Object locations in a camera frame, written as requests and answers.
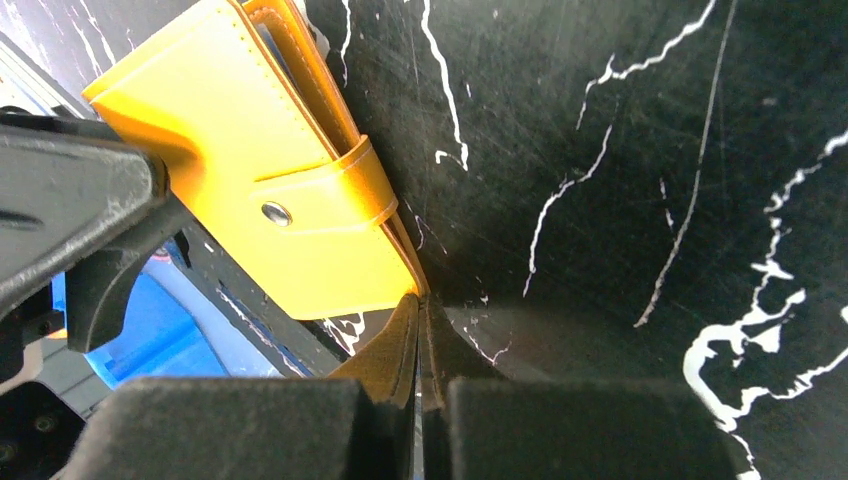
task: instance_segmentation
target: blue plastic part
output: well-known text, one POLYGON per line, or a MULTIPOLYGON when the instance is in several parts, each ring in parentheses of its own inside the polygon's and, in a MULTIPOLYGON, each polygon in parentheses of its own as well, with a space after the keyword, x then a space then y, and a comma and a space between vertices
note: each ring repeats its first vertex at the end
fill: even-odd
MULTIPOLYGON (((65 310, 64 274, 53 304, 65 310)), ((121 334, 85 355, 110 388, 139 376, 279 376, 170 260, 151 259, 133 286, 121 334)))

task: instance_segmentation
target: black plastic part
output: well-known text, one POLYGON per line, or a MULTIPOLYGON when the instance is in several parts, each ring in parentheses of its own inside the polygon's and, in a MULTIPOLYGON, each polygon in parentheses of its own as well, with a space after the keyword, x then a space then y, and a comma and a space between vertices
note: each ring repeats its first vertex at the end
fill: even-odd
POLYGON ((13 113, 13 114, 29 115, 29 112, 27 112, 23 108, 18 107, 16 105, 6 105, 6 106, 3 106, 3 107, 0 107, 0 112, 2 112, 3 114, 13 113))
POLYGON ((164 165, 139 150, 17 127, 0 126, 0 168, 0 322, 138 222, 166 187, 164 165))
POLYGON ((88 353, 117 337, 133 285, 157 248, 192 219, 173 195, 65 274, 68 348, 88 353))
POLYGON ((354 380, 143 379, 101 404, 63 479, 386 478, 371 413, 354 380))
POLYGON ((53 310, 53 292, 43 287, 23 301, 0 323, 0 383, 24 366, 24 348, 65 325, 65 316, 53 310))
POLYGON ((103 122, 83 120, 70 116, 67 108, 61 105, 54 108, 58 117, 30 115, 23 113, 4 113, 0 115, 0 125, 20 127, 42 132, 75 135, 83 138, 121 142, 121 137, 103 122))
POLYGON ((53 478, 84 426, 79 415, 40 383, 27 382, 0 395, 0 478, 53 478))
POLYGON ((454 480, 732 480, 718 429, 691 390, 663 382, 456 380, 454 480))
POLYGON ((122 387, 93 417, 64 478, 406 480, 416 352, 427 478, 734 476, 719 431, 688 389, 509 382, 456 335, 438 302, 425 298, 419 308, 406 296, 328 380, 122 387))

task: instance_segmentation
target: screw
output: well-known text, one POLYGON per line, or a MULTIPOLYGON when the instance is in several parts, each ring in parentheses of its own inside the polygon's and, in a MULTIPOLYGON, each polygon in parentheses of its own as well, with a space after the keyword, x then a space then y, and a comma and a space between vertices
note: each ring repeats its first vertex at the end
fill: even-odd
POLYGON ((47 433, 56 428, 56 419, 50 415, 42 415, 35 419, 35 429, 47 433))
POLYGON ((42 337, 46 337, 50 333, 50 322, 44 322, 38 326, 38 335, 42 337))
POLYGON ((285 208, 281 207, 277 203, 265 202, 265 204, 262 205, 262 213, 268 217, 268 220, 271 220, 281 227, 288 227, 291 225, 291 215, 289 215, 289 212, 287 212, 285 208))
POLYGON ((6 463, 15 458, 18 453, 14 445, 8 443, 0 443, 0 463, 6 463))

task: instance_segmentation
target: yellow wallet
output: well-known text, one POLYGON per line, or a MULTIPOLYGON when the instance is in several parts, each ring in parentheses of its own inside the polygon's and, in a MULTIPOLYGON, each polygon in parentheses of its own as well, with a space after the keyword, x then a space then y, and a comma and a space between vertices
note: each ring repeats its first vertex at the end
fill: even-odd
POLYGON ((394 308, 426 280, 291 0, 201 0, 83 96, 286 313, 394 308))

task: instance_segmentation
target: stitching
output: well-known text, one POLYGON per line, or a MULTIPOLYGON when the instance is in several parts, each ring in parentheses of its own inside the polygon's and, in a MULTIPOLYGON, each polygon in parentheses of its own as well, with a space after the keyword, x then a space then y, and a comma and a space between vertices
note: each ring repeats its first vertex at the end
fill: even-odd
MULTIPOLYGON (((340 177, 340 176, 346 174, 348 170, 357 167, 359 165, 359 163, 361 161, 365 160, 365 157, 367 157, 368 154, 373 152, 373 151, 374 151, 374 147, 368 147, 367 149, 365 149, 364 152, 362 152, 361 154, 359 154, 358 157, 356 157, 356 160, 354 160, 353 163, 344 167, 341 170, 336 170, 336 171, 329 173, 327 175, 324 175, 322 177, 318 177, 318 178, 315 178, 315 179, 312 179, 312 180, 307 180, 305 182, 298 182, 298 183, 291 184, 291 185, 284 185, 284 186, 281 186, 281 187, 277 187, 277 190, 279 190, 279 191, 291 190, 291 189, 294 189, 294 188, 303 187, 305 185, 313 185, 313 184, 316 184, 316 183, 323 183, 323 182, 325 182, 327 180, 331 180, 335 177, 340 177)), ((274 177, 274 178, 284 178, 284 177, 291 178, 294 175, 297 175, 297 173, 292 173, 290 175, 283 175, 283 177, 274 177)))
MULTIPOLYGON (((303 60, 303 63, 308 64, 308 62, 306 61, 306 56, 303 53, 303 50, 301 50, 300 46, 297 44, 297 40, 294 38, 294 35, 292 35, 291 30, 289 30, 289 27, 286 24, 286 21, 283 19, 282 16, 280 16, 280 14, 276 10, 274 10, 270 7, 262 7, 260 9, 256 10, 255 12, 253 12, 252 14, 250 14, 248 16, 248 18, 250 18, 251 20, 254 20, 256 17, 260 16, 262 13, 268 13, 271 16, 276 17, 277 20, 280 21, 280 24, 283 26, 283 30, 285 30, 286 35, 288 35, 289 40, 291 40, 292 44, 294 45, 294 48, 297 50, 298 55, 300 55, 300 59, 303 60)), ((327 103, 327 99, 324 97, 323 92, 321 91, 321 87, 318 86, 318 80, 316 80, 315 76, 312 74, 311 69, 306 68, 306 73, 309 76, 309 79, 312 81, 312 85, 314 85, 315 89, 318 91, 318 96, 321 97, 321 102, 324 103, 324 106, 327 107, 327 110, 330 112, 330 118, 333 120, 333 126, 336 127, 336 133, 339 134, 339 140, 344 141, 345 135, 344 135, 344 132, 342 131, 342 127, 339 124, 339 120, 333 114, 333 109, 330 108, 329 103, 327 103)))
POLYGON ((397 206, 398 206, 398 201, 397 201, 397 198, 395 198, 394 200, 392 200, 392 203, 390 203, 388 207, 383 209, 382 212, 374 215, 373 217, 369 218, 368 220, 365 220, 361 223, 357 223, 356 225, 349 225, 349 226, 346 226, 346 227, 314 228, 312 230, 301 230, 301 231, 298 231, 298 232, 281 232, 281 233, 284 233, 285 235, 312 235, 312 234, 316 234, 316 233, 357 233, 357 232, 363 233, 363 232, 368 232, 368 231, 374 231, 376 228, 379 228, 380 225, 382 225, 382 223, 380 225, 374 225, 374 221, 376 221, 378 218, 380 218, 382 216, 385 216, 386 213, 390 212, 391 210, 396 209, 397 206))
MULTIPOLYGON (((233 30, 235 30, 238 33, 238 30, 239 30, 239 24, 237 22, 238 17, 236 15, 236 20, 233 20, 233 18, 232 18, 232 16, 235 15, 234 12, 229 11, 229 10, 225 12, 222 9, 218 9, 217 13, 226 17, 228 19, 228 21, 232 21, 233 30)), ((289 105, 286 104, 285 95, 288 95, 288 92, 285 92, 285 90, 282 89, 282 85, 280 85, 279 82, 272 81, 271 78, 268 76, 267 72, 265 72, 264 69, 262 68, 262 62, 265 60, 265 58, 262 56, 262 54, 256 52, 256 50, 254 48, 251 48, 251 45, 248 43, 245 35, 239 33, 239 39, 241 40, 242 43, 244 43, 247 46, 247 53, 251 57, 253 57, 254 60, 256 60, 256 66, 259 67, 259 70, 261 72, 262 77, 265 80, 268 81, 268 85, 271 87, 271 90, 277 93, 278 99, 281 100, 282 106, 285 109, 286 113, 291 115, 291 118, 292 118, 292 120, 295 121, 295 123, 299 124, 298 130, 300 130, 301 136, 305 136, 306 135, 306 129, 304 128, 303 122, 298 122, 297 113, 299 113, 299 112, 296 112, 297 109, 293 110, 292 108, 289 107, 289 105)))

